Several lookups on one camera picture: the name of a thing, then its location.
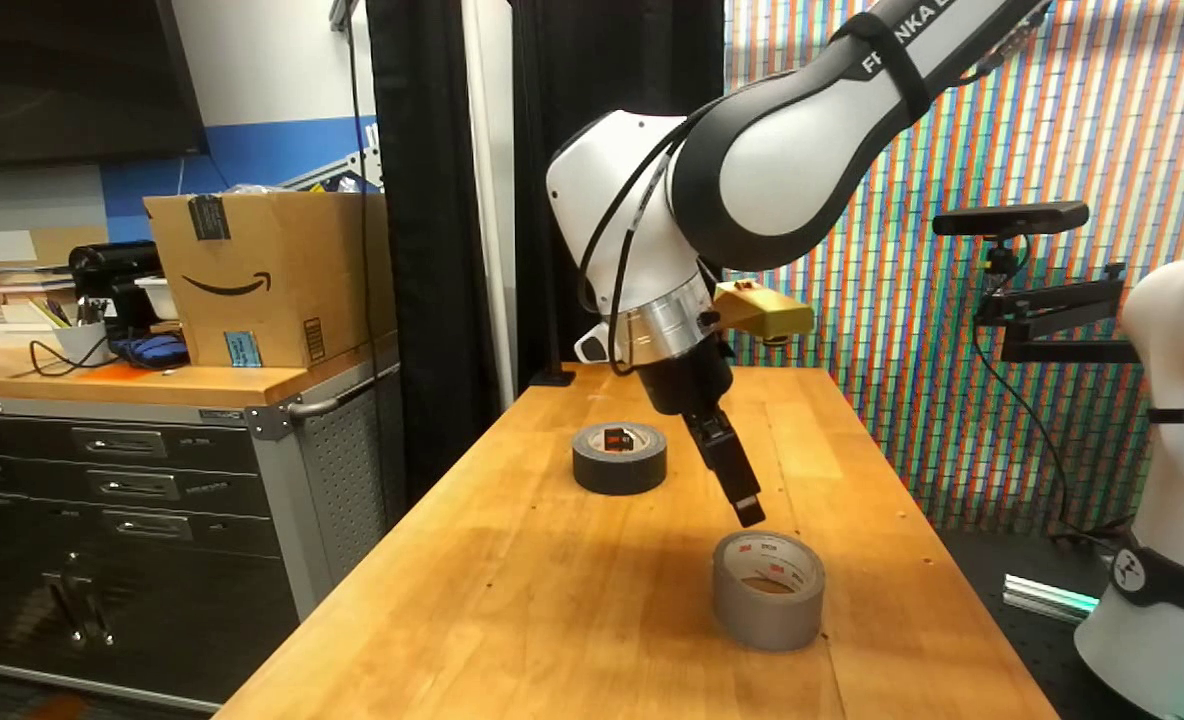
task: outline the amazon logo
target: amazon logo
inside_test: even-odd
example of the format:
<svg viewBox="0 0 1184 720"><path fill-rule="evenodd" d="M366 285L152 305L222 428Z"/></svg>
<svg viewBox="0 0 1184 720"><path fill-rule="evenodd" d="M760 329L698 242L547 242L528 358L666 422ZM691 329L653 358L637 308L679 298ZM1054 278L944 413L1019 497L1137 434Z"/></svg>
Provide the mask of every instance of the amazon logo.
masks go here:
<svg viewBox="0 0 1184 720"><path fill-rule="evenodd" d="M274 273L257 273L250 285L199 285L198 276L184 276L184 285L208 291L208 296L250 296L250 291L274 291Z"/></svg>

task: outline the patterned backdrop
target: patterned backdrop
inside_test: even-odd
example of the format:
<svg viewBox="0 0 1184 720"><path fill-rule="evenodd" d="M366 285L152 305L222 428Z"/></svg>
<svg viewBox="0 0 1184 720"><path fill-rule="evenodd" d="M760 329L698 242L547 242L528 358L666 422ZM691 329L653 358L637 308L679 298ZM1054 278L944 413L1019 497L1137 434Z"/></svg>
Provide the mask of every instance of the patterned backdrop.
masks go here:
<svg viewBox="0 0 1184 720"><path fill-rule="evenodd" d="M729 87L805 65L860 7L729 0ZM1146 483L1137 365L999 365L994 330L972 349L986 242L931 237L931 216L1035 200L1085 200L1094 218L1033 237L1016 287L1106 265L1137 278L1184 254L1184 0L1055 0L1014 65L939 95L873 164L827 242L758 273L813 305L817 329L780 349L735 339L742 358L827 369L939 528L1095 528Z"/></svg>

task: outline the white wall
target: white wall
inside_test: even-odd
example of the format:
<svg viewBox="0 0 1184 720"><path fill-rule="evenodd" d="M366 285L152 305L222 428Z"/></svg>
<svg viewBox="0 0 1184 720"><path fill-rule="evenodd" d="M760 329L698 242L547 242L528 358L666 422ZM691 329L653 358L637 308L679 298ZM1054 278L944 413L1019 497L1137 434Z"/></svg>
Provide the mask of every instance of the white wall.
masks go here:
<svg viewBox="0 0 1184 720"><path fill-rule="evenodd" d="M178 0L205 123L352 117L331 0ZM352 16L359 106L371 111L366 7Z"/></svg>
<svg viewBox="0 0 1184 720"><path fill-rule="evenodd" d="M105 223L101 167L9 167L0 172L0 228Z"/></svg>

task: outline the black tape roll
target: black tape roll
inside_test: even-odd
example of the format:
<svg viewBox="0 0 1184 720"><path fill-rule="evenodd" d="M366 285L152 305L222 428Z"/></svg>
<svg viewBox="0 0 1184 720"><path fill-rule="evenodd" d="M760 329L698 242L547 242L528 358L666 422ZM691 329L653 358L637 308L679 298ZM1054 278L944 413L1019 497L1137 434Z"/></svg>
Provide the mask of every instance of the black tape roll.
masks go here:
<svg viewBox="0 0 1184 720"><path fill-rule="evenodd" d="M571 476L602 497L637 497L667 476L667 440L650 422L592 422L571 440Z"/></svg>

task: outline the drawer handle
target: drawer handle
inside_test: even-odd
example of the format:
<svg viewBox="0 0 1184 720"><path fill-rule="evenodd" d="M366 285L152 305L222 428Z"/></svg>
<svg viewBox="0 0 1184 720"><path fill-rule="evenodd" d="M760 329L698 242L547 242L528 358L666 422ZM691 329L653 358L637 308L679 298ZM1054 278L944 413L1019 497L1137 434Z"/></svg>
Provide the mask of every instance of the drawer handle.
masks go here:
<svg viewBox="0 0 1184 720"><path fill-rule="evenodd" d="M109 516L117 536L137 536L137 540L192 540L188 516Z"/></svg>
<svg viewBox="0 0 1184 720"><path fill-rule="evenodd" d="M181 481L173 472L90 472L97 497L114 498L181 498Z"/></svg>
<svg viewBox="0 0 1184 720"><path fill-rule="evenodd" d="M86 455L168 455L161 431L74 428L74 440Z"/></svg>

